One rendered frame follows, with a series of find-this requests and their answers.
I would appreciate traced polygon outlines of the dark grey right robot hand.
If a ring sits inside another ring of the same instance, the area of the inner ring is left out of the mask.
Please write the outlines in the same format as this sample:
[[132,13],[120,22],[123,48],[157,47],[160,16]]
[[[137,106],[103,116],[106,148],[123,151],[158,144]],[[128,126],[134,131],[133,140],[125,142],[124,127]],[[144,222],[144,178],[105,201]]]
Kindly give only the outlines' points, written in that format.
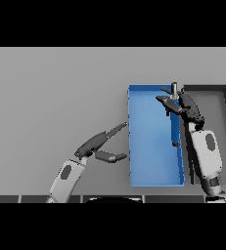
[[205,118],[201,116],[196,102],[184,89],[177,92],[179,98],[178,104],[172,100],[171,91],[169,89],[164,87],[160,89],[167,93],[167,96],[156,96],[156,99],[165,107],[167,112],[180,115],[186,123],[194,123],[196,131],[200,131],[203,128]]

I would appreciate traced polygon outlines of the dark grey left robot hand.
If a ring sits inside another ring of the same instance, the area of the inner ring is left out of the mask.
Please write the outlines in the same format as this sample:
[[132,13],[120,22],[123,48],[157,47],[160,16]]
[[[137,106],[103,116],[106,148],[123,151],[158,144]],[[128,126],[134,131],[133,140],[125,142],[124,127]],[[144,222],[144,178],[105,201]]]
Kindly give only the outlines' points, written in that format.
[[95,155],[95,158],[98,160],[102,160],[107,163],[116,163],[119,160],[125,159],[127,155],[125,153],[120,154],[114,154],[111,152],[107,152],[104,150],[101,150],[101,147],[110,139],[113,137],[116,133],[118,133],[122,128],[124,128],[127,125],[126,122],[123,122],[114,128],[112,128],[110,131],[102,132],[91,139],[89,139],[87,142],[85,142],[83,145],[81,145],[74,153],[74,155],[81,160],[83,157],[90,157],[92,155]]

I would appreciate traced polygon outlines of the dark grey bin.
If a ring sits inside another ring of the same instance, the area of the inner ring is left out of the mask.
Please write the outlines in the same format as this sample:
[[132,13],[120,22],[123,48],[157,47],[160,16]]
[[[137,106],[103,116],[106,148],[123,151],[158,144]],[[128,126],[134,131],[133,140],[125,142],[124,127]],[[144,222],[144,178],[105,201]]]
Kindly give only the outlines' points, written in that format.
[[223,164],[221,179],[226,185],[226,84],[185,85],[184,91],[193,98],[205,118],[204,128],[216,136]]

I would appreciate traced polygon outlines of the blue bin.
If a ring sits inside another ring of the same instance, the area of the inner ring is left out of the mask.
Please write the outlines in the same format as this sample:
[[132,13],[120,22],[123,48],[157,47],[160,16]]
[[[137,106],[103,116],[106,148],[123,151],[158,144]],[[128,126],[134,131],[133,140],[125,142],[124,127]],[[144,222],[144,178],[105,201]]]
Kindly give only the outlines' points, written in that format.
[[181,141],[172,145],[171,118],[156,99],[168,84],[129,84],[128,150],[132,187],[182,187],[184,166]]

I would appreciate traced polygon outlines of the dark strip with pale lines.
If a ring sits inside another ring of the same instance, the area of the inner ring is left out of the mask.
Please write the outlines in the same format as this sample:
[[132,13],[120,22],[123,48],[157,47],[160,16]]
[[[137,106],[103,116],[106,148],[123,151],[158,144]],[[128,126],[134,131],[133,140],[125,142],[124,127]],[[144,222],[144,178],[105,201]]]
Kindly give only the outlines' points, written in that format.
[[[0,195],[0,203],[46,203],[47,195]],[[92,196],[73,195],[68,203],[87,202],[110,203],[204,203],[203,195],[126,195],[126,196]]]

